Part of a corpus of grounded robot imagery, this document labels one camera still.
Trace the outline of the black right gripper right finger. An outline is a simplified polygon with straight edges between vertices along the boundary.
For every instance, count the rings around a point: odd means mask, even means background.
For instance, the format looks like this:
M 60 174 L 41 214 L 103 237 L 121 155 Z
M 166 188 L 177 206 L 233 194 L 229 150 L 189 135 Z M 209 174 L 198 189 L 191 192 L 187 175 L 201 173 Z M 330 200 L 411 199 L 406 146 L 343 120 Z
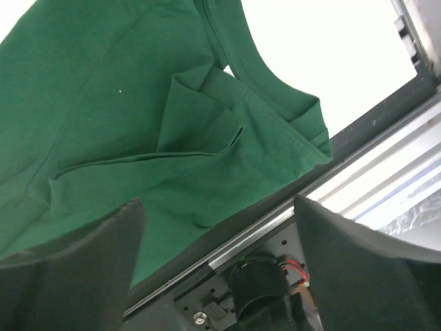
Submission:
M 294 209 L 325 330 L 440 329 L 440 252 L 372 230 L 301 195 Z

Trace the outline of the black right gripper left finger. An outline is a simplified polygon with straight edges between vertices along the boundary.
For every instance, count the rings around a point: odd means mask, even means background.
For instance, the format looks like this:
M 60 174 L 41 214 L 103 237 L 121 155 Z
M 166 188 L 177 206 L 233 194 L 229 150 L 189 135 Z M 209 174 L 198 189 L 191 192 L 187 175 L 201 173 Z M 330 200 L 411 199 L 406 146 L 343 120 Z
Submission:
M 1 258 L 2 330 L 118 330 L 145 226 L 140 199 Z

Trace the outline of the dark green t-shirt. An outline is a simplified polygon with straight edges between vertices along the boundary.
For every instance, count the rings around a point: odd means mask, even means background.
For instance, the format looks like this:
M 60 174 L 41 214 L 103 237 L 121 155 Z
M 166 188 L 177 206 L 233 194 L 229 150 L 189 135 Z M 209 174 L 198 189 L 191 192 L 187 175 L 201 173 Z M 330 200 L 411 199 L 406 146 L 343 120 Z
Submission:
M 239 1 L 37 1 L 1 42 L 2 254 L 139 197 L 139 283 L 331 158 Z

